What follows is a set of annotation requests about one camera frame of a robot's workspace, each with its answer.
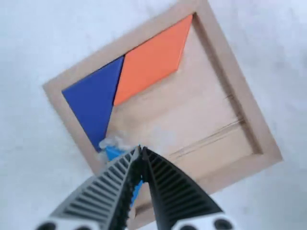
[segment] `orange parallelogram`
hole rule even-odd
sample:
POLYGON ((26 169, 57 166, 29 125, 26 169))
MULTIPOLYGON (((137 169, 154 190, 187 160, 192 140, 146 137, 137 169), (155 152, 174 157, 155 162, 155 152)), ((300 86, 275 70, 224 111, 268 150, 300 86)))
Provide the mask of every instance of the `orange parallelogram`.
POLYGON ((119 105, 178 69, 192 15, 125 55, 114 105, 119 105))

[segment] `blue puzzle piece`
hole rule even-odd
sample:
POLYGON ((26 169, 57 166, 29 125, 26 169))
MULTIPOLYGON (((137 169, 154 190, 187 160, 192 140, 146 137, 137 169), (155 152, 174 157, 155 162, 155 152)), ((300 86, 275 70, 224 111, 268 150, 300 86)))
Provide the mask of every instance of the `blue puzzle piece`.
MULTIPOLYGON (((125 151, 120 150, 114 146, 107 146, 106 147, 106 155, 109 161, 113 160, 114 158, 118 157, 119 155, 123 154, 125 151)), ((139 190, 143 184, 143 181, 141 180, 140 183, 135 186, 134 191, 133 191, 133 196, 132 196, 132 203, 131 206, 134 204, 134 201, 136 197, 139 194, 139 190)))
POLYGON ((123 60, 117 58, 62 91, 96 151, 106 137, 123 60))

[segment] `white surface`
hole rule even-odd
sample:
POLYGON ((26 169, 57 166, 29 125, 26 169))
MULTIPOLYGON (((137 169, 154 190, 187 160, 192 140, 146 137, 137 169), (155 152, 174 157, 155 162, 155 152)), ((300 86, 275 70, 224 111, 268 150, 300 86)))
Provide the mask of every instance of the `white surface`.
MULTIPOLYGON (((1 1, 0 229, 32 229, 91 175, 41 85, 174 2, 1 1)), ((242 229, 304 229, 307 6, 210 2, 285 159, 213 198, 242 229)))

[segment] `wooden frame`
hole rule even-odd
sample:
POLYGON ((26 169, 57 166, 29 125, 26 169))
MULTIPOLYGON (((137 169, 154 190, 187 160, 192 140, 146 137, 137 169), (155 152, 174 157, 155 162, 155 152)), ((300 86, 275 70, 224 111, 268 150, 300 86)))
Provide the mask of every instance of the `wooden frame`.
MULTIPOLYGON (((243 157, 198 180, 198 183, 208 193, 213 193, 282 160, 276 142, 208 2, 180 0, 165 13, 98 50, 44 85, 49 100, 94 173, 100 171, 101 162, 61 91, 190 14, 194 14, 193 23, 199 29, 203 47, 209 54, 214 70, 220 81, 229 86, 236 101, 235 106, 241 112, 258 149, 258 154, 243 157)), ((153 209, 150 205, 139 208, 136 210, 134 228, 153 220, 153 209)))

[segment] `wooden tray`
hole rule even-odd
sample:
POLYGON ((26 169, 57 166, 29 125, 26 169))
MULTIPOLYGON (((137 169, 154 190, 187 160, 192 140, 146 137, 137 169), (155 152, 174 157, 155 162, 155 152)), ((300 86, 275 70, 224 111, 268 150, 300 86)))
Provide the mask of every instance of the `wooden tray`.
MULTIPOLYGON (((61 91, 193 15, 178 70, 114 107, 107 135, 127 133, 181 168, 209 194, 282 160, 206 0, 181 0, 44 85, 49 100, 95 173, 101 162, 61 91)), ((154 220, 148 186, 132 228, 154 220)))

